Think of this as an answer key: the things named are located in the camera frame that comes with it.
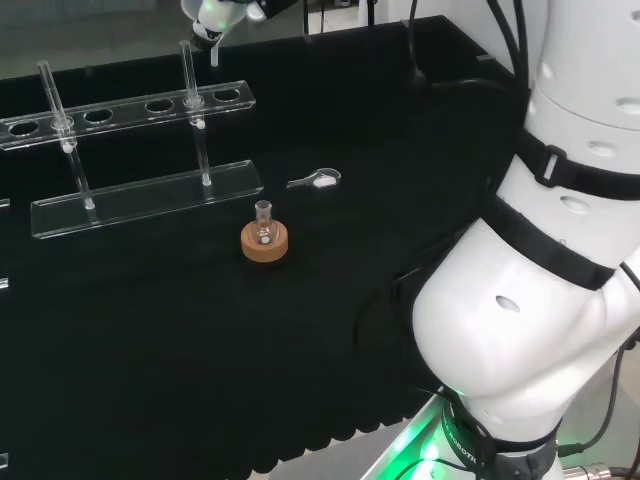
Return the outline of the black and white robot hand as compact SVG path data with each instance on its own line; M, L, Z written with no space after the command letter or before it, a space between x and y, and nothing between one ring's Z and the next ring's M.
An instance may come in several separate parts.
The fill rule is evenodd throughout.
M262 23L271 20L295 4L293 0L197 1L191 13L187 2L183 11L193 20L193 32L203 40L218 42L243 20Z

